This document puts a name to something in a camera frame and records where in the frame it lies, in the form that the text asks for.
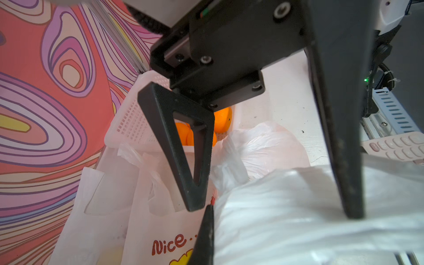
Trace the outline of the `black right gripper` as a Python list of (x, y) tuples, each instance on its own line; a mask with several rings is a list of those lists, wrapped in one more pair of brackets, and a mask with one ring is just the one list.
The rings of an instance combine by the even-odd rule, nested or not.
[(261, 70), (306, 46), (300, 1), (201, 1), (152, 48), (153, 70), (208, 109), (265, 90)]

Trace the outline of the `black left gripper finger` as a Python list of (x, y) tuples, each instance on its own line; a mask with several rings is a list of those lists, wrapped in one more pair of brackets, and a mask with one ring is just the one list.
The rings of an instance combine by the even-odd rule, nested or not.
[(187, 265), (213, 265), (214, 257), (214, 208), (205, 208), (198, 238)]

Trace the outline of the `white printed plastic bag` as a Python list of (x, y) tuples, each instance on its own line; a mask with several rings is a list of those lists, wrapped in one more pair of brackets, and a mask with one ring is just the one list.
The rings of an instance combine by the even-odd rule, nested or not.
[(213, 148), (216, 265), (326, 265), (345, 254), (424, 249), (424, 168), (363, 155), (365, 218), (346, 217), (329, 165), (266, 122)]

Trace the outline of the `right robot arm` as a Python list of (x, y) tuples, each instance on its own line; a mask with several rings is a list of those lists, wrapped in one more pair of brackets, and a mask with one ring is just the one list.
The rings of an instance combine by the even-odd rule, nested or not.
[(169, 162), (185, 207), (205, 206), (214, 112), (261, 95), (262, 69), (305, 50), (314, 98), (341, 203), (364, 217), (359, 119), (391, 52), (409, 1), (126, 1), (161, 34), (153, 83), (138, 103)]

